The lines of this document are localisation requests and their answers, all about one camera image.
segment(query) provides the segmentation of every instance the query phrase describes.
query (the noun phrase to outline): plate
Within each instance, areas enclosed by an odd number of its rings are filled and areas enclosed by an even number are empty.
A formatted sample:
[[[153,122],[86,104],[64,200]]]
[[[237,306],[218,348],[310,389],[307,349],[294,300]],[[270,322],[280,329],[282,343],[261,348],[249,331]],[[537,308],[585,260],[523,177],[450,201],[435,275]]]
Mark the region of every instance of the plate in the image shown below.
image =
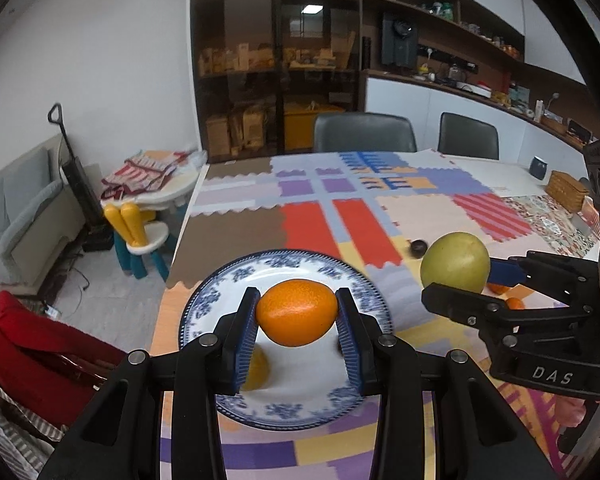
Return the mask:
[[[349,287],[359,311],[374,316],[382,332],[393,331],[384,299],[356,269],[326,254],[273,250],[221,267],[196,289],[180,321],[180,348],[212,332],[224,314],[235,312],[248,286],[264,294],[273,285],[295,278],[323,283],[333,291]],[[269,379],[259,390],[216,396],[218,411],[247,426],[272,431],[306,430],[345,415],[362,397],[349,384],[337,341],[335,323],[320,339],[298,348],[277,345],[258,330],[256,343],[267,355]]]

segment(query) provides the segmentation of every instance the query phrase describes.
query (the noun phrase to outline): sofa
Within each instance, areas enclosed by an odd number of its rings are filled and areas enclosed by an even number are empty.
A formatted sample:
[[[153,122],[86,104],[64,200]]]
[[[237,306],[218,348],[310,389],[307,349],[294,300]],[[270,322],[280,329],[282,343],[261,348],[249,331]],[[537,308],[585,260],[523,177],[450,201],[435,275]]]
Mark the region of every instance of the sofa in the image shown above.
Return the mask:
[[[68,158],[57,135],[0,170],[0,290],[35,296],[84,215],[60,166]]]

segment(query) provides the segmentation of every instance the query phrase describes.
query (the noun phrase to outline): mug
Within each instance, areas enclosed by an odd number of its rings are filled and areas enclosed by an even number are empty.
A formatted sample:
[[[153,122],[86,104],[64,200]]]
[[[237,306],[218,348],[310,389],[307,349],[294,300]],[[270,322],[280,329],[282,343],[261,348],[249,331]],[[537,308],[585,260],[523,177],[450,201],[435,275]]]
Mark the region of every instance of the mug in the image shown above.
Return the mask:
[[[544,180],[546,176],[546,162],[535,156],[534,160],[531,161],[531,166],[529,166],[529,173],[538,180]]]

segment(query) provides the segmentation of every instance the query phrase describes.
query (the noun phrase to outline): patchwork tablecloth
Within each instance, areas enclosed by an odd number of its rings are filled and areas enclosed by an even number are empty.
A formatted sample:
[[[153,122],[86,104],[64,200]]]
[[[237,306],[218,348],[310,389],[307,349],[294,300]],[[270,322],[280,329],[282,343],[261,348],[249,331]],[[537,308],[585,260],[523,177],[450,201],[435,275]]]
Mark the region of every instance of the patchwork tablecloth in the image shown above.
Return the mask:
[[[567,213],[551,198],[502,199],[431,151],[316,153],[214,165],[189,214],[158,314],[152,354],[177,350],[180,314],[192,290],[213,270],[256,251],[294,248],[330,254],[366,274],[384,295],[397,335],[418,350],[444,355],[462,348],[487,369],[488,354],[477,331],[434,316],[420,303],[420,261],[408,255],[409,240],[433,243],[448,232],[465,231],[499,258],[528,250],[583,256],[593,245],[582,236],[576,242],[558,240],[573,232],[567,232]],[[522,286],[509,296],[523,298],[531,308],[555,304]],[[565,474],[570,459],[556,447],[554,397],[496,384],[556,471]],[[433,478],[427,396],[424,406],[427,477]],[[377,399],[367,399],[331,424],[295,433],[256,430],[219,417],[230,479],[368,478]],[[160,455],[163,478],[168,479],[170,420],[168,397]]]

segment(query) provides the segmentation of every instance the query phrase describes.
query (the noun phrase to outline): red garment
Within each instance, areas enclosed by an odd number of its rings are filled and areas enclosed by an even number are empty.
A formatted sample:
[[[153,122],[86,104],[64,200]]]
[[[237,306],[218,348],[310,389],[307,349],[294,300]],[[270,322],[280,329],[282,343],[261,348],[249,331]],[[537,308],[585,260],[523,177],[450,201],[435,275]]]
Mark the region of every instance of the red garment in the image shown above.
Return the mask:
[[[23,349],[115,365],[125,356],[122,350],[84,332],[37,316],[10,293],[0,292],[0,386],[57,428],[72,425],[95,390],[46,368]]]

